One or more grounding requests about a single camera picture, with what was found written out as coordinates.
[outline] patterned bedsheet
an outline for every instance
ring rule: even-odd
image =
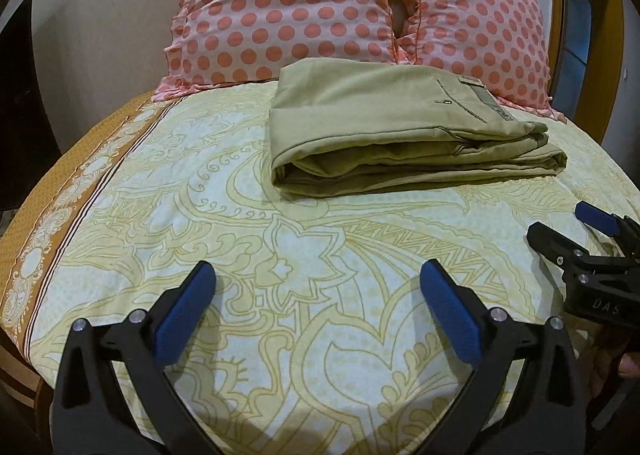
[[[640,193],[575,125],[545,120],[568,156],[557,177],[313,200],[270,182],[276,82],[145,104],[44,209],[2,297],[2,327],[53,385],[68,329],[148,308],[200,259],[218,290],[168,377],[233,453],[401,453],[469,374],[417,285],[437,258],[513,317],[561,313],[560,271],[525,239],[541,220],[592,252],[614,247],[578,200],[640,216]],[[525,112],[514,117],[534,120]],[[593,324],[566,317],[577,351]],[[142,430],[156,434],[123,366]],[[506,385],[510,398],[517,367]]]

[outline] fabric fold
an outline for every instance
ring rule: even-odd
[[[269,131],[271,180],[308,196],[556,175],[566,166],[545,124],[517,121],[475,78],[427,66],[291,64]]]

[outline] finger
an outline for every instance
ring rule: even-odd
[[[620,359],[618,365],[620,377],[635,378],[640,377],[640,353],[627,353]]]

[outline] polka dot pillow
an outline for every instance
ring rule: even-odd
[[[537,0],[404,0],[408,60],[480,79],[512,106],[552,115]]]
[[[278,77],[307,56],[396,63],[387,0],[182,0],[155,100]]]

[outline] mattress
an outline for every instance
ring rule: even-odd
[[[557,177],[287,195],[270,182],[276,87],[140,98],[85,136],[0,242],[2,327],[53,386],[75,319],[111,323],[149,308],[204,259],[218,289],[167,374],[220,446],[410,451],[470,373],[421,297],[423,261],[437,258],[485,304],[543,323],[562,315],[564,287],[559,269],[527,245],[527,227],[539,220],[612,254],[608,239],[575,219],[575,204],[638,219],[640,193],[574,124],[544,120],[568,156]],[[594,325],[564,319],[583,352]],[[157,438],[124,367],[116,372],[141,430]]]

